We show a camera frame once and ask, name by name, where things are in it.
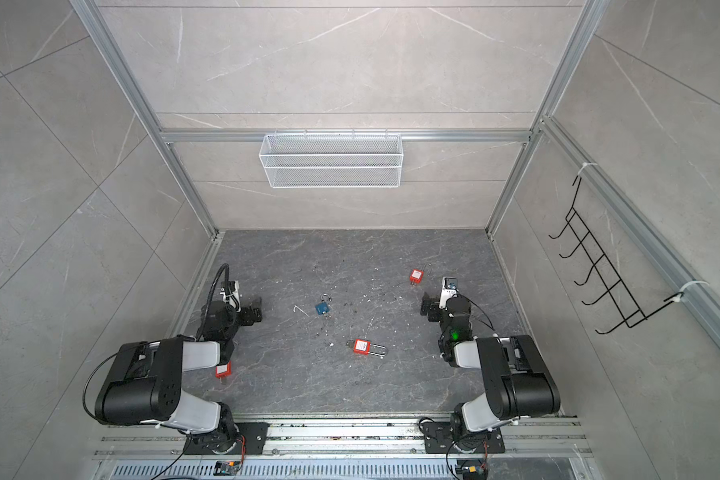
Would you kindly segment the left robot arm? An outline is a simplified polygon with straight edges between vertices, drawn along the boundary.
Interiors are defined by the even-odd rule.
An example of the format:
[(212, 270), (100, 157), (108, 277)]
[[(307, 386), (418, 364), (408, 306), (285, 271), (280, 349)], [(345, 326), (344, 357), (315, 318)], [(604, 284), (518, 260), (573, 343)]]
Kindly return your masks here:
[(244, 435), (223, 402), (205, 400), (183, 388), (186, 372), (231, 372), (235, 337), (263, 319), (262, 301), (241, 303), (239, 283), (222, 264), (213, 277), (193, 335), (122, 345), (105, 359), (110, 368), (92, 406), (83, 388), (84, 412), (101, 425), (154, 425), (176, 430), (189, 445), (224, 454), (242, 445)]

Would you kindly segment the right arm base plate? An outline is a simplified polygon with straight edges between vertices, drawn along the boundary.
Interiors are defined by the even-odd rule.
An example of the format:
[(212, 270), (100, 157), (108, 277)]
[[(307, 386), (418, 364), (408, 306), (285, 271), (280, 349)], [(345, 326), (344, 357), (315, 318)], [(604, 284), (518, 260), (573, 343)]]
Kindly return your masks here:
[(417, 428), (424, 438), (425, 451), (428, 454), (445, 453), (487, 453), (506, 452), (500, 430), (478, 433), (456, 433), (449, 422), (437, 422), (424, 417), (417, 422)]

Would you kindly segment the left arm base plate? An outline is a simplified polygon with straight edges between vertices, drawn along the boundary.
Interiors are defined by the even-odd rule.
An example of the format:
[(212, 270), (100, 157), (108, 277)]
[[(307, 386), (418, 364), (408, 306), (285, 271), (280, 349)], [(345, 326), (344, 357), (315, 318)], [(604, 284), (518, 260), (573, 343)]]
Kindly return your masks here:
[(267, 440), (269, 423), (236, 423), (229, 431), (215, 431), (187, 438), (183, 453), (185, 455), (260, 455)]

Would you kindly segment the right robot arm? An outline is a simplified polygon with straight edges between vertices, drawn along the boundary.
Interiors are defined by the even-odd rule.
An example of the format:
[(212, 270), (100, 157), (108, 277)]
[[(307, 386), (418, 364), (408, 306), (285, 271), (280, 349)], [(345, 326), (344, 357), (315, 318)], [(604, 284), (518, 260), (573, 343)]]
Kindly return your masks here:
[(441, 358), (453, 368), (478, 370), (483, 392), (455, 407), (450, 418), (452, 438), (492, 432), (524, 417), (559, 412), (558, 387), (529, 335), (473, 335), (474, 303), (454, 293), (442, 300), (422, 297), (420, 314), (438, 324)]

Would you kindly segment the red padlock far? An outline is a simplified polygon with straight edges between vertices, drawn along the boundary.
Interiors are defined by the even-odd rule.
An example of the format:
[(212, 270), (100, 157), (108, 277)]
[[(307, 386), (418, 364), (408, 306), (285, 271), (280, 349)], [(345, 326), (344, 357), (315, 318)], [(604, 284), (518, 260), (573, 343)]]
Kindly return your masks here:
[(409, 281), (412, 285), (420, 284), (424, 277), (424, 271), (419, 269), (413, 269), (409, 276)]

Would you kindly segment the aluminium rail front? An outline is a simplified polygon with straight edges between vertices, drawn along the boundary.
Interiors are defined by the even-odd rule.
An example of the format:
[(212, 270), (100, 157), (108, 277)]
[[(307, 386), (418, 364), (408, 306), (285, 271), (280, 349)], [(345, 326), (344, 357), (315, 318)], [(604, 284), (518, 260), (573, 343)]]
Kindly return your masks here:
[(575, 417), (501, 426), (506, 452), (428, 454), (417, 422), (444, 413), (243, 414), (269, 423), (260, 455), (185, 455), (178, 433), (108, 427), (91, 443), (85, 479), (599, 479)]

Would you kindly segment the red padlock near left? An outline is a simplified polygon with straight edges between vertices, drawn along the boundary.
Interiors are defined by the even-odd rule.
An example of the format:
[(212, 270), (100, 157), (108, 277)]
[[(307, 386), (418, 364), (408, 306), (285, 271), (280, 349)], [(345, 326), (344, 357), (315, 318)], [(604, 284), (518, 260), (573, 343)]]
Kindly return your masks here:
[(230, 362), (216, 366), (216, 368), (215, 368), (215, 377), (216, 378), (223, 379), (223, 378), (229, 377), (230, 375), (231, 375), (231, 363)]

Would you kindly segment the blue padlock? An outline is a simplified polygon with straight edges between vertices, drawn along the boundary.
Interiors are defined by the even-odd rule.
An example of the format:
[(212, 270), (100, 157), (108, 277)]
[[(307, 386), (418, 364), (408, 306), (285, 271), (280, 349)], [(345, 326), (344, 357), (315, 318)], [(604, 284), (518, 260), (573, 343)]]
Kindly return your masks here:
[(318, 315), (325, 315), (330, 311), (329, 299), (321, 298), (320, 301), (315, 305), (315, 310)]

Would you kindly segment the red padlock long shackle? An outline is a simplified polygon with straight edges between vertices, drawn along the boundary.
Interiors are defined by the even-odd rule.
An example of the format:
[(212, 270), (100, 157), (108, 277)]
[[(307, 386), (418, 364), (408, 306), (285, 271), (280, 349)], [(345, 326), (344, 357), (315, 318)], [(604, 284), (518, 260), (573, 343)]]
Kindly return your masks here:
[(365, 356), (376, 356), (383, 358), (387, 355), (388, 349), (380, 344), (372, 343), (365, 339), (354, 339), (347, 342), (347, 346), (356, 354)]

